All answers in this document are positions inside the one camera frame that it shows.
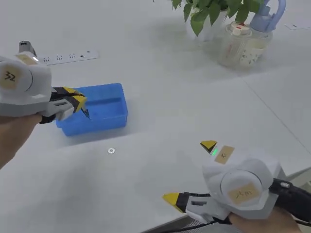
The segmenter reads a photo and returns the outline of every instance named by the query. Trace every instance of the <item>white desk surface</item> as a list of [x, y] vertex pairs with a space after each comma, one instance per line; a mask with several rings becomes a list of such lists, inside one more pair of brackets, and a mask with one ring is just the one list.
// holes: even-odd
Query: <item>white desk surface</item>
[[274, 39], [255, 70], [242, 74], [244, 81], [311, 151], [311, 29], [290, 31], [283, 24], [306, 22], [310, 1], [288, 1], [288, 10]]
[[67, 138], [37, 126], [0, 171], [4, 233], [139, 233], [173, 221], [182, 214], [163, 194], [207, 191], [202, 140], [264, 148], [287, 175], [311, 167], [245, 81], [186, 38], [169, 1], [11, 0], [0, 19], [3, 55], [20, 40], [39, 54], [98, 49], [100, 59], [52, 66], [53, 86], [119, 82], [129, 110], [117, 131]]

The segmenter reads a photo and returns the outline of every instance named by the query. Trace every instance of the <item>blue plastic bin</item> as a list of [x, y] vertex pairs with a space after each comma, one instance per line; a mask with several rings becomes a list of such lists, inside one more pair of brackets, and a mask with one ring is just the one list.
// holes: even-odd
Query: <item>blue plastic bin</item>
[[120, 83], [75, 88], [87, 97], [90, 120], [82, 111], [56, 121], [66, 136], [111, 130], [126, 126], [127, 107]]

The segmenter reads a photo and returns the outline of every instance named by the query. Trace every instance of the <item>black cable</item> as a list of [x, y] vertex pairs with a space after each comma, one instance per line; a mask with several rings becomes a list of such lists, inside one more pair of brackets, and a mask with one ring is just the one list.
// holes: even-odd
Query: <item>black cable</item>
[[311, 223], [309, 223], [309, 222], [304, 222], [304, 221], [296, 220], [296, 223], [298, 223], [300, 225], [307, 226], [307, 227], [311, 227]]
[[198, 229], [201, 227], [205, 227], [211, 224], [216, 223], [216, 221], [211, 221], [207, 224], [200, 224], [200, 225], [196, 225], [196, 226], [192, 226], [192, 227], [185, 227], [185, 228], [181, 228], [181, 229], [172, 229], [172, 230], [168, 230], [168, 231], [163, 231], [163, 232], [159, 232], [159, 233], [173, 233], [173, 232], [183, 232], [183, 231], [190, 231], [190, 230], [194, 230], [194, 229]]

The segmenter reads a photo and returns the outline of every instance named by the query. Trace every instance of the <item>small metal washer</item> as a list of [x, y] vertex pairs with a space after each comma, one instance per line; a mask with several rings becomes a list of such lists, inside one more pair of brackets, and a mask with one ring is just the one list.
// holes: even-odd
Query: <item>small metal washer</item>
[[115, 151], [116, 151], [116, 150], [115, 150], [114, 148], [109, 148], [108, 153], [109, 153], [109, 154], [114, 154]]

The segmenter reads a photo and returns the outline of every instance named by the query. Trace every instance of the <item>hand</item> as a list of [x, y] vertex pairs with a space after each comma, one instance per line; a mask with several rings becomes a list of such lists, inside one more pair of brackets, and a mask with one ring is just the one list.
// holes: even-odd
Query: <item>hand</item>
[[14, 158], [41, 120], [40, 115], [0, 116], [0, 169]]
[[301, 233], [291, 214], [277, 207], [265, 220], [247, 220], [235, 214], [229, 219], [244, 233]]

